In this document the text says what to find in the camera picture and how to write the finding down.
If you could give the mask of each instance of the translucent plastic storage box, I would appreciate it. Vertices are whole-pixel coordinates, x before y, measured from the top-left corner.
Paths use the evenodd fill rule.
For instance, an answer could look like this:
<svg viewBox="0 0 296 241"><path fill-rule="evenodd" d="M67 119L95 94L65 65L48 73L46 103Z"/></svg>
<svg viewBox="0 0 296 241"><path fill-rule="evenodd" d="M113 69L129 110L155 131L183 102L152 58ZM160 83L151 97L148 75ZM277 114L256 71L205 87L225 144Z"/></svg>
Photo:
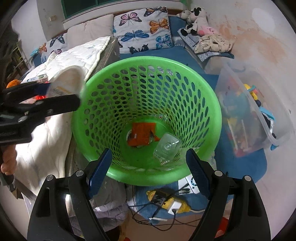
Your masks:
<svg viewBox="0 0 296 241"><path fill-rule="evenodd" d="M274 116L271 128L261 112L264 109L258 107L244 84L256 87L261 106ZM215 93L221 106L223 126L237 157L261 148L275 149L290 138L293 125L288 112L257 69L236 60L225 61Z"/></svg>

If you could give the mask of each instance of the cow plush toy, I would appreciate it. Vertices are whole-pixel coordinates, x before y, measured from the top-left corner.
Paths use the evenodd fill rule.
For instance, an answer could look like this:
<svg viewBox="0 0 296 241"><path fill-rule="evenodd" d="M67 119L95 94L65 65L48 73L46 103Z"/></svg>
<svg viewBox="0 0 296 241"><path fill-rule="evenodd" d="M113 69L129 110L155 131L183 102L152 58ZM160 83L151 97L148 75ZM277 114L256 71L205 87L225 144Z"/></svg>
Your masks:
<svg viewBox="0 0 296 241"><path fill-rule="evenodd" d="M218 34L218 31L211 28L207 22L207 13L205 9L201 7L195 7L191 11L185 10L179 14L177 17L186 20L187 25L181 30L183 36L187 34L204 36L207 34Z"/></svg>

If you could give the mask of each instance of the clear plastic container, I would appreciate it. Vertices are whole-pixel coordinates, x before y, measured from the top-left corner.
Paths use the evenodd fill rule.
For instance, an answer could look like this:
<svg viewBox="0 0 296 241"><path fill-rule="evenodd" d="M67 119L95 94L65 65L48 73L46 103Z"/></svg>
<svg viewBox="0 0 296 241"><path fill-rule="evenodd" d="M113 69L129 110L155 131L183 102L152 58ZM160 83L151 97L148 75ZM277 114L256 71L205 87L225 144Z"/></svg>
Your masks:
<svg viewBox="0 0 296 241"><path fill-rule="evenodd" d="M180 150L181 145L182 142L179 138L171 133L165 133L158 142L153 152L153 156L157 158L162 165L166 164L173 161L175 155Z"/></svg>
<svg viewBox="0 0 296 241"><path fill-rule="evenodd" d="M273 137L259 107L244 84L256 86L262 107L275 117ZM227 60L220 72L215 93L222 123L237 157L261 148L281 146L290 138L293 125L286 108L260 72L236 60Z"/></svg>

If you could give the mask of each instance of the metal screw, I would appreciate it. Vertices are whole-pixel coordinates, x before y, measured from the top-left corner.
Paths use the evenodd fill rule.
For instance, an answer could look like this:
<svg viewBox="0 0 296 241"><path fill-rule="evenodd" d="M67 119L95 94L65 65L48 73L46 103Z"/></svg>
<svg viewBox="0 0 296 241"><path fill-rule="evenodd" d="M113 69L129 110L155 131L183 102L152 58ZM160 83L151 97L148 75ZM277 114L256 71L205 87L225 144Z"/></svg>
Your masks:
<svg viewBox="0 0 296 241"><path fill-rule="evenodd" d="M250 182L252 180L252 178L250 176L244 176L245 180Z"/></svg>
<svg viewBox="0 0 296 241"><path fill-rule="evenodd" d="M40 101L36 102L35 105L39 105L39 104L42 104L42 103L43 103L43 101L40 100Z"/></svg>
<svg viewBox="0 0 296 241"><path fill-rule="evenodd" d="M84 172L82 170L78 170L75 174L77 177L80 177L84 174Z"/></svg>
<svg viewBox="0 0 296 241"><path fill-rule="evenodd" d="M223 173L221 171L215 171L215 175L218 177L222 177Z"/></svg>
<svg viewBox="0 0 296 241"><path fill-rule="evenodd" d="M54 112L54 110L53 110L53 109L49 109L49 110L47 111L47 114L48 114L48 115L52 115L52 114L53 114L53 112Z"/></svg>
<svg viewBox="0 0 296 241"><path fill-rule="evenodd" d="M48 175L48 176L46 177L46 180L51 181L53 178L54 178L53 175Z"/></svg>
<svg viewBox="0 0 296 241"><path fill-rule="evenodd" d="M18 119L17 122L20 123L22 121L25 121L27 118L28 118L28 116L26 116L26 115L25 116L22 116L21 118Z"/></svg>

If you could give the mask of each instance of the green plastic basket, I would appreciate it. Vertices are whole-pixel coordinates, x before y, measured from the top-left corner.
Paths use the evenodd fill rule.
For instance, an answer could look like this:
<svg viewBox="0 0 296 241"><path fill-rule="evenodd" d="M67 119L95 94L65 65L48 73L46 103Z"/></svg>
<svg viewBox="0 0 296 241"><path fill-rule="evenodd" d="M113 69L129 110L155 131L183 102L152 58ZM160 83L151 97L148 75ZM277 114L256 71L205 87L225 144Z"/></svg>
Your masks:
<svg viewBox="0 0 296 241"><path fill-rule="evenodd" d="M182 140L183 154L161 165L153 159L157 142L130 147L133 122L156 122L156 135L170 132ZM115 62L87 83L73 114L77 146L89 160L112 150L107 176L132 185L160 185L190 174L185 151L198 148L206 159L221 132L221 109L208 83L191 68L160 57L140 56Z"/></svg>

